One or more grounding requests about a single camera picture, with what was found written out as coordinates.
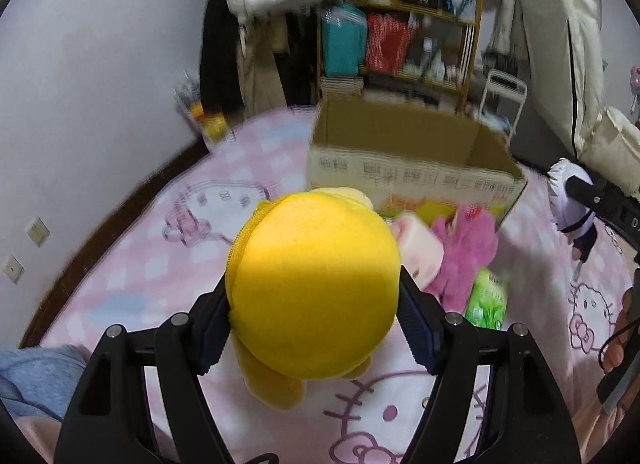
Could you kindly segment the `person's right hand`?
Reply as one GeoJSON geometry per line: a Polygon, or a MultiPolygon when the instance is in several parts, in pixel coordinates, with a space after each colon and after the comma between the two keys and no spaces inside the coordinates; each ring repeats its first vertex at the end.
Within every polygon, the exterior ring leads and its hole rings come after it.
{"type": "Polygon", "coordinates": [[[622,306],[618,314],[612,341],[605,344],[599,356],[599,364],[604,373],[611,372],[624,360],[625,346],[629,340],[631,328],[628,328],[629,313],[632,306],[632,288],[629,288],[623,295],[622,306]]]}

